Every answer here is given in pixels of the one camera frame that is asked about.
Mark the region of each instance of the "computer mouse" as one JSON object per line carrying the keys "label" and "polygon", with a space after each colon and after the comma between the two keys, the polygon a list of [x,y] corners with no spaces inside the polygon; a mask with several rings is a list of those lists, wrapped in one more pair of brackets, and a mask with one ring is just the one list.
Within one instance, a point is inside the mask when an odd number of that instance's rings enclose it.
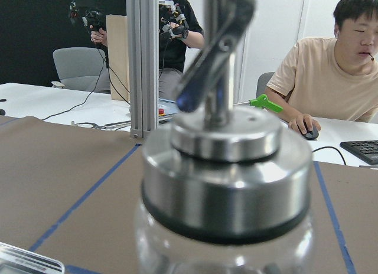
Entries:
{"label": "computer mouse", "polygon": [[318,132],[318,129],[315,126],[312,126],[312,131],[309,131],[307,129],[307,132],[305,134],[302,133],[302,135],[307,140],[316,140],[319,136],[319,132]]}

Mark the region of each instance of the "gray chair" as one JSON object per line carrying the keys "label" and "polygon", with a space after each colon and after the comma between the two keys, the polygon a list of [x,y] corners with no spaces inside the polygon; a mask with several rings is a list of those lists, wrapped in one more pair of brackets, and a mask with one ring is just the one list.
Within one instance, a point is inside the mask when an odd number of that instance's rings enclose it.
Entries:
{"label": "gray chair", "polygon": [[59,48],[53,52],[59,81],[52,81],[53,87],[86,91],[106,70],[103,50],[86,47]]}
{"label": "gray chair", "polygon": [[261,94],[264,93],[264,90],[266,88],[267,83],[270,81],[272,78],[274,72],[266,72],[260,75],[258,79],[258,88],[256,91],[256,97],[260,96]]}

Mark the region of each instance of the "hand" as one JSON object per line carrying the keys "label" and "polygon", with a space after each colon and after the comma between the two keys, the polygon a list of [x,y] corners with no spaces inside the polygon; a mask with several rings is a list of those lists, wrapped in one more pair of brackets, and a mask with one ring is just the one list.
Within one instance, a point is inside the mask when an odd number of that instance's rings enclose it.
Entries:
{"label": "hand", "polygon": [[99,31],[92,31],[90,33],[90,39],[94,43],[101,43],[105,46],[107,46],[107,32],[103,30],[102,28],[99,29]]}
{"label": "hand", "polygon": [[305,123],[309,131],[311,131],[314,126],[318,129],[318,131],[321,130],[320,124],[307,113],[300,114],[291,119],[288,123],[288,127],[293,131],[305,134],[307,132]]}

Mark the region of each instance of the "person in black shirt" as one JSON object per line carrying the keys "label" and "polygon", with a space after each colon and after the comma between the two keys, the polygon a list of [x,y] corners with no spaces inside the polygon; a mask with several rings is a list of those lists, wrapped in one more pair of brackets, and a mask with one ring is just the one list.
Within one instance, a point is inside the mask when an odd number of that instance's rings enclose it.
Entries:
{"label": "person in black shirt", "polygon": [[[201,49],[204,46],[203,29],[198,24],[190,3],[187,0],[172,1],[184,14],[186,23],[183,25],[188,28],[174,37],[164,32],[167,26],[174,31],[179,25],[166,6],[159,6],[159,97],[168,100],[174,99],[175,85],[183,75],[187,47]],[[92,31],[91,39],[94,43],[107,46],[107,35],[103,29]],[[95,91],[105,92],[101,85]]]}

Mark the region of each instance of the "neck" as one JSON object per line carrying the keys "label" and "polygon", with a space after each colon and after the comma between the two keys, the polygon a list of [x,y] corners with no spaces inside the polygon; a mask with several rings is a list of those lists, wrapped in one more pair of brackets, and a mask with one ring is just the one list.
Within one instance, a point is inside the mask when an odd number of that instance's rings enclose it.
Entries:
{"label": "neck", "polygon": [[338,66],[350,75],[367,75],[372,72],[374,60],[369,60],[369,62],[364,64],[352,64],[349,63],[346,57],[343,55],[342,51],[338,47],[336,42],[335,45],[335,59]]}

